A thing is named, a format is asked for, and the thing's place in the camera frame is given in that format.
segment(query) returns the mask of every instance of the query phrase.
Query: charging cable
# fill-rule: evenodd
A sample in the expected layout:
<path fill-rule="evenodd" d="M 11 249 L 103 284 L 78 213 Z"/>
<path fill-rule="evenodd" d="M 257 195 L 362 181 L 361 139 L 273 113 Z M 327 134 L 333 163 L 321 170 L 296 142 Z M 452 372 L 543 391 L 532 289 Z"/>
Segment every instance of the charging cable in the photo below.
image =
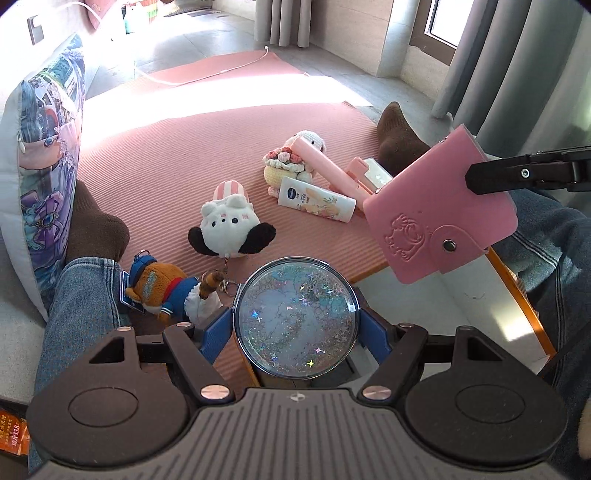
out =
<path fill-rule="evenodd" d="M 85 4 L 85 3 L 83 3 L 83 2 L 69 2 L 69 3 L 67 3 L 67 4 L 60 5 L 59 7 L 55 7 L 55 8 L 53 9 L 53 12 L 55 13 L 55 12 L 59 12 L 60 10 L 65 10 L 66 8 L 69 8 L 69 7 L 71 7 L 72 5 L 80 5 L 81 7 L 84 7 L 84 8 L 86 8 L 86 9 L 87 9 L 87 10 L 88 10 L 88 11 L 89 11 L 89 12 L 90 12 L 92 15 L 94 15 L 94 16 L 95 16 L 95 18 L 96 18 L 97 22 L 99 23 L 99 26 L 100 26 L 100 25 L 102 25 L 102 19 L 101 19 L 101 17 L 99 17 L 99 16 L 97 15 L 97 13 L 96 13 L 96 12 L 95 12 L 93 9 L 91 9 L 91 7 L 89 7 L 88 5 L 86 5 L 86 4 Z M 43 14 L 37 15 L 37 16 L 36 16 L 36 17 L 33 19 L 33 25 L 34 25 L 34 26 L 36 26 L 36 27 L 38 27 L 39 25 L 41 25 L 41 19 L 42 19 L 42 18 L 43 18 Z M 201 77 L 201 78 L 194 79 L 194 80 L 188 80 L 187 82 L 180 82 L 180 83 L 175 83 L 175 82 L 167 82 L 166 80 L 159 80 L 159 79 L 157 79 L 157 78 L 155 78 L 155 77 L 152 77 L 151 75 L 148 75 L 147 73 L 144 73 L 144 72 L 142 72 L 142 71 L 141 71 L 139 68 L 137 68 L 137 67 L 135 66 L 135 62 L 134 62 L 134 70 L 135 70 L 136 72 L 138 72 L 140 76 L 142 76 L 142 77 L 144 77 L 144 78 L 146 78 L 146 79 L 148 79 L 148 80 L 150 80 L 150 81 L 152 81 L 152 82 L 154 82 L 154 83 L 160 83 L 160 84 L 162 84 L 162 85 L 170 85 L 170 86 L 172 86 L 172 87 L 180 87 L 180 86 L 182 86 L 182 85 L 188 85 L 189 83 L 200 82 L 201 80 L 210 79 L 210 78 L 212 78 L 212 77 L 215 77 L 215 76 L 217 76 L 217 75 L 221 75 L 222 73 L 227 73 L 227 72 L 231 72 L 231 71 L 233 71 L 233 70 L 238 70 L 238 69 L 241 69 L 241 68 L 243 68 L 243 67 L 247 67 L 247 66 L 249 66 L 249 65 L 252 65 L 253 63 L 256 63 L 256 62 L 258 62 L 258 61 L 260 61 L 260 60 L 264 59 L 264 58 L 267 56 L 267 54 L 268 54 L 268 53 L 269 53 L 269 47 L 265 45 L 265 53 L 264 53 L 264 54 L 263 54 L 261 57 L 257 58 L 256 60 L 250 61 L 250 62 L 248 62 L 248 63 L 245 63 L 245 64 L 243 64 L 243 65 L 238 65 L 238 66 L 236 66 L 236 67 L 232 67 L 231 69 L 220 70 L 220 71 L 219 71 L 219 72 L 217 72 L 217 73 L 212 73 L 211 75 L 207 75 L 207 76 L 205 76 L 205 77 Z"/>

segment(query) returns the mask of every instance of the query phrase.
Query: ribbed mat texture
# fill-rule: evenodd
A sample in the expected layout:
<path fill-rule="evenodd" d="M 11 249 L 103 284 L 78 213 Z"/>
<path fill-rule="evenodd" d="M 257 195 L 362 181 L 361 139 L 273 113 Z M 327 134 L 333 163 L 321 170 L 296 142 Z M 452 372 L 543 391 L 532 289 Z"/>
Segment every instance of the ribbed mat texture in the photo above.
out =
<path fill-rule="evenodd" d="M 261 54 L 211 57 L 157 76 L 183 82 Z M 287 79 L 290 88 L 283 91 Z M 170 87 L 140 79 L 90 99 L 85 104 L 78 178 L 105 212 L 128 225 L 131 241 L 122 266 L 128 269 L 133 256 L 148 249 L 159 261 L 174 263 L 189 275 L 222 268 L 223 260 L 195 253 L 187 233 L 201 222 L 201 206 L 212 199 L 216 186 L 237 180 L 260 220 L 276 227 L 277 237 L 259 254 L 231 259 L 232 280 L 244 281 L 258 267 L 291 255 L 326 261 L 351 282 L 384 267 L 361 214 L 349 223 L 336 222 L 278 206 L 267 195 L 262 158 L 299 130 L 313 130 L 324 138 L 327 155 L 341 167 L 356 155 L 377 153 L 375 125 L 352 105 L 321 103 L 318 92 L 314 103 L 301 103 L 310 80 L 269 53 L 248 67 L 202 82 Z M 293 103 L 295 89 L 298 103 Z M 261 102 L 265 96 L 279 104 Z M 232 103 L 240 108 L 228 105 L 228 97 L 239 99 Z M 203 113 L 191 114 L 193 107 Z M 314 182 L 327 186 L 319 176 Z M 225 295 L 221 298 L 227 305 L 232 302 Z M 252 384 L 233 340 L 215 365 L 227 380 L 228 375 L 240 375 Z"/>

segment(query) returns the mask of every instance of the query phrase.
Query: round compact mirror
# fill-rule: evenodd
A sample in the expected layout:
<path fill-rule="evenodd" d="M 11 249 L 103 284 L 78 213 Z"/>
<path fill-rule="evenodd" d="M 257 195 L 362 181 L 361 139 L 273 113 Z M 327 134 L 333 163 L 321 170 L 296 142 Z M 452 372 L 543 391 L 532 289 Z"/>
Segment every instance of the round compact mirror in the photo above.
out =
<path fill-rule="evenodd" d="M 353 348 L 359 304 L 328 264 L 288 257 L 261 267 L 236 298 L 234 328 L 250 361 L 276 377 L 307 380 L 341 363 Z"/>

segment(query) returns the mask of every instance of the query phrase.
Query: blue jeans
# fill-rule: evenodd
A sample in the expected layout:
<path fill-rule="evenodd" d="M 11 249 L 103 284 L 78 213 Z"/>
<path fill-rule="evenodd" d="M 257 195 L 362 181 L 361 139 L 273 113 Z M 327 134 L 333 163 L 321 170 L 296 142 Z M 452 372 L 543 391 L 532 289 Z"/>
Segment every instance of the blue jeans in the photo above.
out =
<path fill-rule="evenodd" d="M 494 245 L 503 262 L 526 285 L 540 320 L 560 349 L 588 321 L 591 308 L 591 219 L 529 190 L 512 192 L 519 228 Z M 118 313 L 119 265 L 81 258 L 62 272 L 50 311 L 37 371 L 40 391 L 86 348 L 128 319 Z M 588 478 L 591 463 L 579 458 L 577 428 L 591 393 L 591 339 L 558 365 L 550 380 L 564 398 L 569 423 L 551 463 L 571 478 Z M 40 464 L 33 452 L 30 468 Z"/>
<path fill-rule="evenodd" d="M 106 258 L 79 258 L 68 263 L 56 285 L 37 367 L 35 393 L 43 390 L 87 348 L 122 325 L 119 312 L 119 264 Z M 29 471 L 41 465 L 34 447 Z"/>
<path fill-rule="evenodd" d="M 591 320 L 591 219 L 544 193 L 516 190 L 511 196 L 517 231 L 493 248 L 524 282 L 559 351 Z M 591 395 L 591 338 L 582 339 L 549 376 L 568 412 L 566 432 L 550 463 L 569 478 L 591 478 L 591 460 L 582 460 L 577 446 L 579 419 Z"/>

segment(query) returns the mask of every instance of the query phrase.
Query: tiled floor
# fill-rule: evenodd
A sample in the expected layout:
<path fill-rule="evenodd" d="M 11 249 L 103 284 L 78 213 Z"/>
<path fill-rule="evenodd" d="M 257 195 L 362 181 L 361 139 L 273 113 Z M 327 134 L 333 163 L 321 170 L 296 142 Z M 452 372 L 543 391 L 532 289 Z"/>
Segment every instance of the tiled floor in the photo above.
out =
<path fill-rule="evenodd" d="M 253 31 L 253 21 L 224 12 L 159 18 L 145 31 L 126 35 L 119 44 L 113 43 L 105 52 L 105 60 L 87 97 L 137 77 L 134 64 L 145 73 L 153 73 L 214 55 L 262 50 L 265 44 L 254 40 Z M 447 119 L 438 120 L 429 115 L 433 102 L 401 80 L 373 77 L 314 45 L 309 48 L 269 47 L 294 67 L 313 76 L 330 76 L 361 95 L 371 106 L 359 109 L 376 123 L 387 104 L 395 100 L 426 143 L 435 144 L 449 131 Z"/>

